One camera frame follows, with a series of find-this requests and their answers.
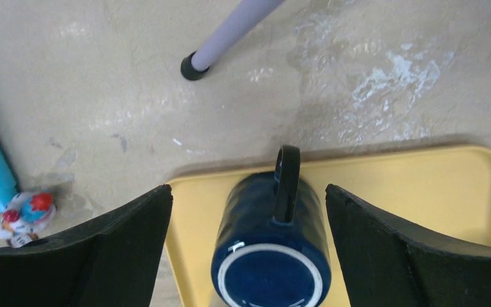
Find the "dark blue ceramic mug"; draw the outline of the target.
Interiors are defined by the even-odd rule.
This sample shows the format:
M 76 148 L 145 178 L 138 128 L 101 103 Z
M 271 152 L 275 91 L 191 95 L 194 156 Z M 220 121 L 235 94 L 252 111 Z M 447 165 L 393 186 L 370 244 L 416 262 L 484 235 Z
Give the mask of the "dark blue ceramic mug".
M 211 262 L 228 306 L 319 306 L 331 285 L 321 201 L 300 177 L 300 150 L 280 148 L 274 171 L 230 192 Z

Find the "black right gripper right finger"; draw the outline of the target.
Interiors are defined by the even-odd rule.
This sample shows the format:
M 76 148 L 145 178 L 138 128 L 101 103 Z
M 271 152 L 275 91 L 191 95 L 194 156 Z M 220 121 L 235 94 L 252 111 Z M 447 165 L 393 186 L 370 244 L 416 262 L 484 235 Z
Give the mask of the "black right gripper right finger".
M 325 204 L 352 306 L 491 306 L 491 247 L 427 229 L 336 185 Z

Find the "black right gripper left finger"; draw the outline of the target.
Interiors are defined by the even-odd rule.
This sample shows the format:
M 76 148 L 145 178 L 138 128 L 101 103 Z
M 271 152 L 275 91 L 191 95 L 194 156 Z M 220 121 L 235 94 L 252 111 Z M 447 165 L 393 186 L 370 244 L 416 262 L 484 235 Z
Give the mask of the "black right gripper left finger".
M 160 185 L 21 248 L 0 248 L 0 306 L 148 306 L 173 197 Z

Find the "yellow plastic tray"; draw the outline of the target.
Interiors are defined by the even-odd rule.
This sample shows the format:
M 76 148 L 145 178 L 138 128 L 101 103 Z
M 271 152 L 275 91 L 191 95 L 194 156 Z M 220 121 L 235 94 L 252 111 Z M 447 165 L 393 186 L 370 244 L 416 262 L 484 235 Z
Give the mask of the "yellow plastic tray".
M 210 276 L 231 190 L 273 163 L 203 169 L 169 182 L 173 208 L 166 249 L 184 306 L 221 306 Z M 301 177 L 325 198 L 338 185 L 374 206 L 458 239 L 491 246 L 491 149 L 442 146 L 303 162 Z

